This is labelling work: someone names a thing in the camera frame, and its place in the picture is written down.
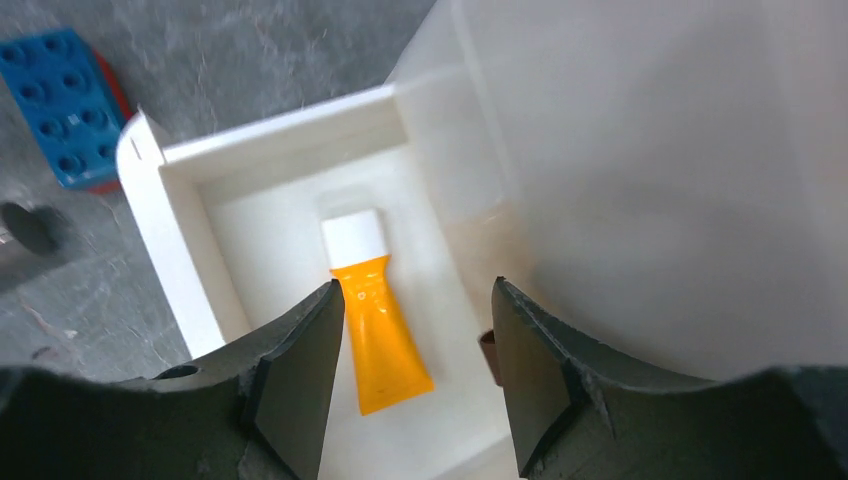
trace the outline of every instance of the floor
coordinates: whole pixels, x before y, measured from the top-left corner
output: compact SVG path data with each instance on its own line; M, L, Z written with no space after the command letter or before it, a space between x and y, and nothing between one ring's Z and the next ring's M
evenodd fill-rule
M433 0L6 0L0 39L73 27L131 103L177 139L382 83ZM99 381L154 376L188 352L120 192L62 190L0 86L0 201L60 243L0 272L0 363Z

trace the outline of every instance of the white plastic tray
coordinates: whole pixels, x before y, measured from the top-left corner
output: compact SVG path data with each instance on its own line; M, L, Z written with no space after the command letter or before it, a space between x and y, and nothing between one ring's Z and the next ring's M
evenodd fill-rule
M320 478L516 478L503 394L433 213L391 85L180 145L143 114L118 163L180 331L197 357L331 278L319 222L380 209L390 282L435 392L362 417L339 355Z

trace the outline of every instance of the dark hole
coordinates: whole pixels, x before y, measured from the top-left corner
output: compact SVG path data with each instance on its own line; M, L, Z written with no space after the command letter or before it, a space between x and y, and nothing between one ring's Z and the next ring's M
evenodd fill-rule
M97 120L97 112L86 110L82 112L82 121L85 123L94 123Z
M59 170L65 173L78 173L82 171L82 163L76 157L62 157L59 159Z
M97 147L97 154L103 158L111 158L115 154L115 149L110 145L100 145Z
M484 333L483 336L480 337L480 343L486 343L486 344L494 345L495 344L495 331L489 330L488 332Z
M65 85L65 88L71 90L83 91L86 89L85 79L77 72L66 73L62 77L62 83Z
M26 64L26 53L20 47L6 47L0 52L0 58L6 63L22 66Z
M44 48L53 55L66 56L68 44L62 37L50 37L44 40Z
M90 127L102 127L106 124L106 114L101 110L83 110L80 114L83 123Z
M62 134L62 127L53 120L47 120L39 125L38 131L48 137L56 137Z
M200 369L194 365L177 365L176 367L171 367L160 373L159 376L156 377L156 380L187 377L189 375L194 375L199 371Z

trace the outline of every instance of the white plastic container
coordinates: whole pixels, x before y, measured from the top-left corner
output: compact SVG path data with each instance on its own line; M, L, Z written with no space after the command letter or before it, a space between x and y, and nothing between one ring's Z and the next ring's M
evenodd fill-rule
M118 163L192 355L330 278L379 208L436 391L360 417L343 342L326 479L515 478L476 346L505 275L643 360L728 378L848 361L848 11L837 0L441 0L386 86Z

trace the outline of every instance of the red object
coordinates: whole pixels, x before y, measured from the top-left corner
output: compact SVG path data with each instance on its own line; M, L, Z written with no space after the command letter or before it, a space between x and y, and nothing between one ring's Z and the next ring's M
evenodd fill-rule
M112 71L112 67L109 66L109 63L106 62L99 53L94 51L94 49L92 49L92 51L94 52L94 57L97 58L97 64L100 66L100 70L103 72L103 78L106 79L106 83L109 84L109 89L112 91L115 101L118 102L118 108L121 109L121 113L124 114L126 120L129 120L133 112L132 109L130 109L130 102L127 101L127 97L124 95L124 91L118 83L118 78L115 76L115 72ZM102 195L104 193L110 193L120 189L121 182L119 180L115 180L114 182L104 183L103 185L89 188L87 191Z

